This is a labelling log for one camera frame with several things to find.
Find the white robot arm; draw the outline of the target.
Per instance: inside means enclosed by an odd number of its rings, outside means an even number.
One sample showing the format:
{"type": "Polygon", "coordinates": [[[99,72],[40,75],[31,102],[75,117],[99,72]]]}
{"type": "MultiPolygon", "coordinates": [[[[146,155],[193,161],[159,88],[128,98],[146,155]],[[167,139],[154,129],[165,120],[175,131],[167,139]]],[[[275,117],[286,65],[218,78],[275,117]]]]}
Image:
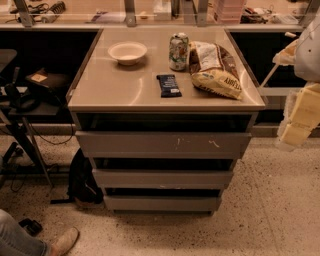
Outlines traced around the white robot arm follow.
{"type": "Polygon", "coordinates": [[[293,151],[320,124],[320,13],[298,39],[273,57],[272,62],[293,65],[294,74],[306,82],[298,92],[288,94],[284,119],[277,131],[277,147],[293,151]]]}

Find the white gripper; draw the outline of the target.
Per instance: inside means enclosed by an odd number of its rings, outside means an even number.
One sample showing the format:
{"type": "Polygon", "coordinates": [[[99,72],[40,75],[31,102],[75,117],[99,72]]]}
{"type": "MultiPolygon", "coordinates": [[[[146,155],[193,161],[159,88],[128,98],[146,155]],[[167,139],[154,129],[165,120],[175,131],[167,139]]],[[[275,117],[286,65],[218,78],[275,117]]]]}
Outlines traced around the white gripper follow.
{"type": "Polygon", "coordinates": [[[279,150],[291,152],[320,124],[320,84],[307,82],[299,91],[290,91],[283,116],[275,145],[279,150]]]}

